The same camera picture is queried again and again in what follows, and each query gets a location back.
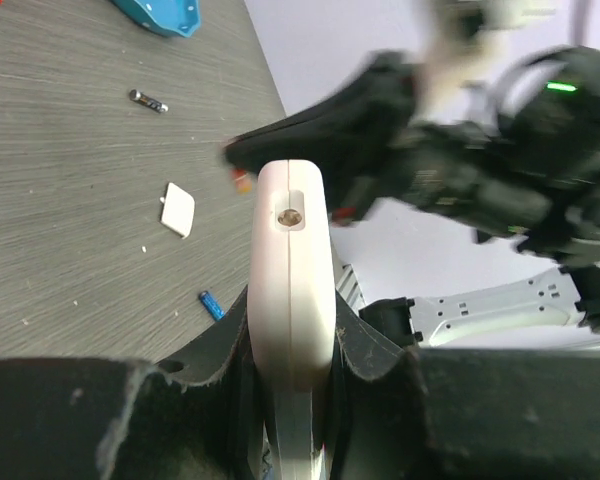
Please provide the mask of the white red remote control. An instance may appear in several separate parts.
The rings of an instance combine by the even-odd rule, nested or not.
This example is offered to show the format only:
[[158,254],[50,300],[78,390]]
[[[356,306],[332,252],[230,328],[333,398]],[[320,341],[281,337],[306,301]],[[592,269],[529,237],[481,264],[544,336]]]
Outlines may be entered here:
[[336,298],[322,176],[308,161],[259,174],[247,320],[274,476],[317,479]]

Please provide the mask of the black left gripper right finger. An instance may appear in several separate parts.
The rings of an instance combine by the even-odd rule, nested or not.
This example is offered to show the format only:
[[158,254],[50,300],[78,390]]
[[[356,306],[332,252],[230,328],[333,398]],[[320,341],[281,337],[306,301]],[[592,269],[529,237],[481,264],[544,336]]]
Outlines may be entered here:
[[336,303],[334,479],[600,479],[600,352],[403,349]]

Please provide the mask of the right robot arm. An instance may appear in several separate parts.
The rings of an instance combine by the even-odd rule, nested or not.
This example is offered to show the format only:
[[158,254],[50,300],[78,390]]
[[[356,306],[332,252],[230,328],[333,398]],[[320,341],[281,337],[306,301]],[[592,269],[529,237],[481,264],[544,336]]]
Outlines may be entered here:
[[330,222],[361,220],[380,198],[472,228],[478,242],[519,237],[519,252],[556,268],[525,281],[438,298],[378,301],[362,311],[403,344],[584,323],[600,329],[600,51],[567,47],[530,59],[556,74],[494,130],[415,117],[419,69],[376,54],[321,103],[233,139],[224,150],[257,195],[247,300],[264,353],[325,351],[334,286],[320,266]]

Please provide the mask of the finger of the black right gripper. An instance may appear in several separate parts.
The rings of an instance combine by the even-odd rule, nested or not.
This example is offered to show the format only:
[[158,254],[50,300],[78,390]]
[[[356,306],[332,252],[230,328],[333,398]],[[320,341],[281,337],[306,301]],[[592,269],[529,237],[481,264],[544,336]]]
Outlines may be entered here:
[[418,73],[419,66],[407,62],[403,53],[377,52],[355,78],[320,103],[230,140],[224,159],[250,173],[287,159],[354,173],[417,110]]

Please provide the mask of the white battery cover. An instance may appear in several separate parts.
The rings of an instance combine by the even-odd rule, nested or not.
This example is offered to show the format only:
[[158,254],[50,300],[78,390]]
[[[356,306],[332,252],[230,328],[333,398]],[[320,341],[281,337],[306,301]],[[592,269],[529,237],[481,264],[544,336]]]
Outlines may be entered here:
[[193,196],[175,183],[169,182],[161,203],[163,208],[160,223],[182,239],[187,238],[191,233],[195,214]]

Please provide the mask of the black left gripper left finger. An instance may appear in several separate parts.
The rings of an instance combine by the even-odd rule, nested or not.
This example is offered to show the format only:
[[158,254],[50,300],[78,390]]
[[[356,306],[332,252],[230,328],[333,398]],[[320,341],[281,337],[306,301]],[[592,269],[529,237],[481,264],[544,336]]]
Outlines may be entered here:
[[0,479],[251,479],[246,300],[168,358],[0,358]]

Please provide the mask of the red AAA battery front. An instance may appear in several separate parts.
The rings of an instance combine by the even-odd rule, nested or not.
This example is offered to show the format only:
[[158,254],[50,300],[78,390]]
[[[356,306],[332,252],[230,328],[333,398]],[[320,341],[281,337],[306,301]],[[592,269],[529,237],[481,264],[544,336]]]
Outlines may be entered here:
[[246,194],[251,191],[252,182],[248,172],[241,169],[234,169],[231,175],[236,191],[239,194]]

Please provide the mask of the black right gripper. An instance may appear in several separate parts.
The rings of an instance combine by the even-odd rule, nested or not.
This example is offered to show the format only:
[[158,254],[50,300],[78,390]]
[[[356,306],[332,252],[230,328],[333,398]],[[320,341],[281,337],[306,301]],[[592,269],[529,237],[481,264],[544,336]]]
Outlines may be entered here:
[[514,116],[488,132],[473,122],[404,130],[386,159],[333,210],[361,219],[392,197],[473,228],[479,242],[517,237],[517,250],[600,267],[600,51],[547,54],[559,69]]

